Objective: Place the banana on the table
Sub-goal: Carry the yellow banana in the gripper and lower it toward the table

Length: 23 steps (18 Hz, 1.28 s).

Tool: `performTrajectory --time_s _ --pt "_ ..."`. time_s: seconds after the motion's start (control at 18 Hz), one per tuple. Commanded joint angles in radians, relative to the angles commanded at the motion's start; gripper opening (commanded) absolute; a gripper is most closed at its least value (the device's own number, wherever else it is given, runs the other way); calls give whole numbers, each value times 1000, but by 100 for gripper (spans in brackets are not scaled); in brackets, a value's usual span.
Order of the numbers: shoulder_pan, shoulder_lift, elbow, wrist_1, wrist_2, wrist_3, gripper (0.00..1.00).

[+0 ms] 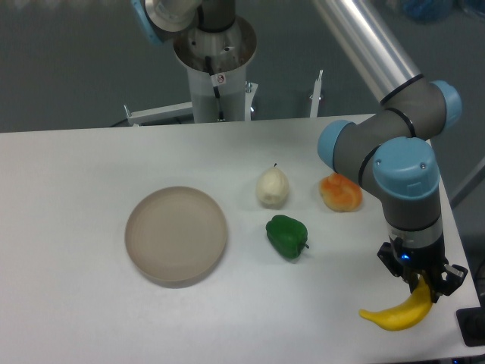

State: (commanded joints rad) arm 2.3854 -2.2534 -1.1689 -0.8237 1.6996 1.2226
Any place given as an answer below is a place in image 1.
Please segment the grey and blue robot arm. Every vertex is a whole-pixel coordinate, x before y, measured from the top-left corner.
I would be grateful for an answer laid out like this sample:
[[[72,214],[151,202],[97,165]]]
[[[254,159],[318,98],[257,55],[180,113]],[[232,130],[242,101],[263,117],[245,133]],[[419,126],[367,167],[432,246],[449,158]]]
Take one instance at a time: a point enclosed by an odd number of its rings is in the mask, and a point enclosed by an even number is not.
[[[195,121],[250,118],[244,68],[257,43],[235,2],[134,1],[132,7],[149,40],[173,40],[189,74]],[[436,302],[468,273],[445,256],[440,173],[428,144],[460,118],[461,98],[448,83],[424,78],[370,3],[316,1],[314,7],[382,107],[360,124],[330,123],[318,155],[380,200],[390,238],[379,250],[381,262],[411,290],[423,279]]]

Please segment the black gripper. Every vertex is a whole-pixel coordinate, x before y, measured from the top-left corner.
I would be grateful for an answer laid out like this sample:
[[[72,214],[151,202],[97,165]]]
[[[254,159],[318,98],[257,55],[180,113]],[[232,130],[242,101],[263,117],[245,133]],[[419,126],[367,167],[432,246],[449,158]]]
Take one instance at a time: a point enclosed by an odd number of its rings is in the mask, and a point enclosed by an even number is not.
[[[422,275],[430,288],[430,298],[437,303],[449,297],[464,283],[468,270],[446,264],[443,223],[435,221],[419,231],[405,231],[387,224],[390,241],[377,252],[380,261],[396,278],[401,278],[413,291],[413,275]]]

